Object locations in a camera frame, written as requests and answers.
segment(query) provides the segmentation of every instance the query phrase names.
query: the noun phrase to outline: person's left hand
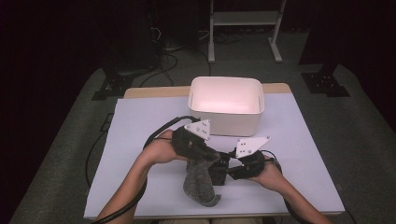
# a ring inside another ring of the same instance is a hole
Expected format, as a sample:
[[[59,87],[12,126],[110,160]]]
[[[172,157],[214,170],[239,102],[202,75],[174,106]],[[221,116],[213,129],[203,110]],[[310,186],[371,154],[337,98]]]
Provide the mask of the person's left hand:
[[[172,130],[161,133],[157,139],[152,141],[139,155],[151,165],[156,163],[167,163],[173,160],[186,161],[187,158],[178,156],[171,144]]]

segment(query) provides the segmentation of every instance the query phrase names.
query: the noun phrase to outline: gray cloth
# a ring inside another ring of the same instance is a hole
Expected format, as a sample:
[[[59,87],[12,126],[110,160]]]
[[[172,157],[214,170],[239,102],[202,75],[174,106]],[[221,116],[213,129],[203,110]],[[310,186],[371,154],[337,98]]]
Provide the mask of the gray cloth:
[[[216,161],[188,161],[187,176],[184,179],[184,192],[193,200],[206,207],[215,206],[221,199],[215,194],[207,169]]]

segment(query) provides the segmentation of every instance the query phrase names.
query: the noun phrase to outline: floor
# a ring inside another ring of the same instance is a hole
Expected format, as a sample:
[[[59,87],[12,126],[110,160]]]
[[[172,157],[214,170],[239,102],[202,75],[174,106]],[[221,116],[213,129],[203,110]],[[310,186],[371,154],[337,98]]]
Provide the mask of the floor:
[[[268,35],[238,35],[235,38],[239,41],[233,44],[218,43],[213,64],[205,58],[205,44],[198,50],[175,51],[170,53],[173,56],[163,56],[163,69],[174,66],[167,76],[152,76],[161,72],[156,70],[136,77],[132,87],[185,86],[199,76],[254,77],[263,83],[287,83],[349,211],[330,219],[334,223],[353,223],[353,218],[360,224],[396,223],[395,132],[356,77],[342,65],[334,76],[350,97],[309,92],[301,73],[316,72],[320,65],[298,64],[307,32],[279,34],[277,44],[283,63],[275,63],[266,40]],[[176,47],[175,41],[168,46]],[[89,190],[85,165],[92,148],[87,162],[88,178],[92,181],[106,143],[106,135],[100,137],[101,126],[121,98],[107,96],[105,100],[93,101],[104,82],[105,75],[99,69],[81,90],[11,223],[90,223],[83,219]],[[276,223],[297,223],[291,217],[275,219]]]

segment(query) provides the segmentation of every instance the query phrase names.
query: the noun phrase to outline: dark background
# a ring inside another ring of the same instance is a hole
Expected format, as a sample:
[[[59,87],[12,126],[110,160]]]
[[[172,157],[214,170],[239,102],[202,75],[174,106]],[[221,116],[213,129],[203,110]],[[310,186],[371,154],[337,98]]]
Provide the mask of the dark background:
[[[277,4],[217,0],[216,9],[272,9]],[[207,0],[162,0],[156,6],[156,22],[166,34],[183,41],[194,38],[195,29],[187,33],[166,29],[191,25],[178,21],[207,28]],[[395,9],[392,1],[289,0],[281,25],[283,32],[309,29],[301,64],[336,60],[350,69],[393,130]],[[3,0],[0,10],[0,222],[6,223],[84,83],[101,67],[98,48],[106,49],[108,43],[99,39],[101,29],[87,1]]]

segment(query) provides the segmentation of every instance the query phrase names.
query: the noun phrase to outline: white bracket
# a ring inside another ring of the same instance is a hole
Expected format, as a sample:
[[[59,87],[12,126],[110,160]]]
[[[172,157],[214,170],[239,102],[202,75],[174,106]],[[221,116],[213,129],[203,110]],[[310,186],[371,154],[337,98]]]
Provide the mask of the white bracket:
[[[236,145],[237,159],[250,156],[271,140],[270,136],[239,139]]]
[[[197,135],[198,137],[201,137],[205,139],[206,141],[209,140],[209,135],[210,135],[210,120],[209,119],[204,119],[198,122],[190,123],[184,125],[184,128],[189,131],[190,133],[193,133]]]

